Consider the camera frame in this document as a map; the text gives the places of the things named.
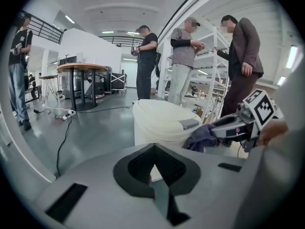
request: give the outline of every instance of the man in brown blazer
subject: man in brown blazer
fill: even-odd
[[[257,81],[264,74],[262,62],[258,56],[260,40],[254,25],[242,18],[239,22],[231,15],[221,20],[221,26],[233,33],[229,54],[217,49],[217,54],[229,61],[229,79],[231,88],[224,98],[221,117],[236,112],[237,104],[247,97]]]

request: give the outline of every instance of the dark blue fabric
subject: dark blue fabric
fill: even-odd
[[[210,129],[216,126],[212,124],[205,124],[199,127],[192,135],[185,141],[184,148],[204,152],[204,147],[213,147],[217,144],[217,138],[212,136]]]

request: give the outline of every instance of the white bucket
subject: white bucket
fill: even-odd
[[[134,116],[135,145],[159,143],[163,146],[180,148],[186,139],[201,126],[201,119],[195,113],[166,101],[141,99],[132,108]],[[198,125],[184,129],[179,122],[194,119]],[[162,179],[154,166],[152,181]]]

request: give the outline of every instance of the suit jacket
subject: suit jacket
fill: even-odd
[[[262,77],[264,74],[264,69],[258,56],[261,42],[259,40],[256,28],[250,20],[247,18],[242,18],[236,24],[231,43],[233,43],[240,64],[243,64],[243,62],[248,63],[253,67],[252,72],[257,72],[259,73],[259,78]],[[220,57],[229,60],[229,55],[226,52],[218,50],[217,54]]]

